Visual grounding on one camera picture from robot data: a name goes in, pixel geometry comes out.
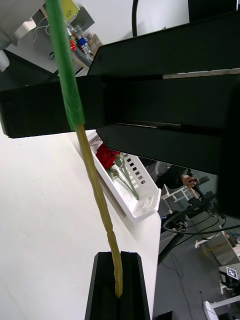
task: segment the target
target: yellow stick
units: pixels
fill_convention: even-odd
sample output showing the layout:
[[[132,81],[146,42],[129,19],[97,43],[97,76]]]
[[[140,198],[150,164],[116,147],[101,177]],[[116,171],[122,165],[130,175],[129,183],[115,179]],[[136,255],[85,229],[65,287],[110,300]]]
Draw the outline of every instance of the yellow stick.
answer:
[[[114,265],[115,294],[118,298],[123,293],[123,266],[116,236],[113,231],[113,224],[109,215],[108,206],[104,197],[103,189],[99,181],[98,173],[94,164],[92,151],[85,133],[84,125],[79,124],[76,128],[76,135],[80,144],[83,161],[91,182],[101,219],[106,230],[108,243],[110,245]]]

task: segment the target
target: gray floor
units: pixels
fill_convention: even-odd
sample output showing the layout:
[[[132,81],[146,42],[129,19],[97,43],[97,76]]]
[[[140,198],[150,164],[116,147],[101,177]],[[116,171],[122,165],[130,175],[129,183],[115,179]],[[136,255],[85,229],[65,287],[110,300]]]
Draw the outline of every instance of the gray floor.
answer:
[[[167,209],[162,201],[160,215],[168,214]],[[203,299],[216,302],[225,298],[220,293],[219,265],[211,253],[204,253],[203,245],[199,249],[194,248],[196,239],[194,236],[177,246],[158,267],[153,316],[174,310],[179,320],[206,320]],[[160,242],[159,252],[168,242],[166,238]],[[237,316],[238,308],[236,303],[232,304],[231,313]],[[229,312],[230,308],[225,306],[216,310],[220,315]]]

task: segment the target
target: red rose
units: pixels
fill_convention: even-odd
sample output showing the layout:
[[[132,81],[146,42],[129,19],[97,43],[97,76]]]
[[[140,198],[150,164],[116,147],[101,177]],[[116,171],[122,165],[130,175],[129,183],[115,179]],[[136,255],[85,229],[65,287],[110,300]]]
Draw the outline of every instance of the red rose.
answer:
[[[114,161],[117,159],[117,155],[119,155],[120,152],[112,151],[108,149],[104,143],[100,145],[100,147],[97,149],[96,157],[102,164],[105,170],[108,170],[113,166]]]

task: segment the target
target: white basket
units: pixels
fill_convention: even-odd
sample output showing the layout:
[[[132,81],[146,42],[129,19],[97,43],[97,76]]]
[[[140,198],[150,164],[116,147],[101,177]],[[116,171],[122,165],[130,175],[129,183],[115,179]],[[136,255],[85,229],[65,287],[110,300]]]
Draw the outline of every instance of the white basket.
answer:
[[[139,200],[137,200],[119,179],[112,179],[109,176],[96,157],[97,150],[103,143],[98,134],[92,132],[87,136],[87,139],[98,173],[129,219],[133,222],[139,222],[156,213],[159,209],[161,190],[156,186],[139,158],[135,155],[123,153],[125,166],[139,196]]]

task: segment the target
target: white table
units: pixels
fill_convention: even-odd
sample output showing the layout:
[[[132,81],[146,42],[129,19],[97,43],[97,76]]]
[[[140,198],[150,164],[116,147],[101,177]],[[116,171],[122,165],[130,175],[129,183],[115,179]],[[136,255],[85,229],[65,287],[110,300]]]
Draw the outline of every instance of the white table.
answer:
[[[0,134],[0,186],[0,319],[83,320],[94,256],[109,245],[72,142]],[[133,225],[107,204],[120,250],[141,256],[152,315],[160,217]]]

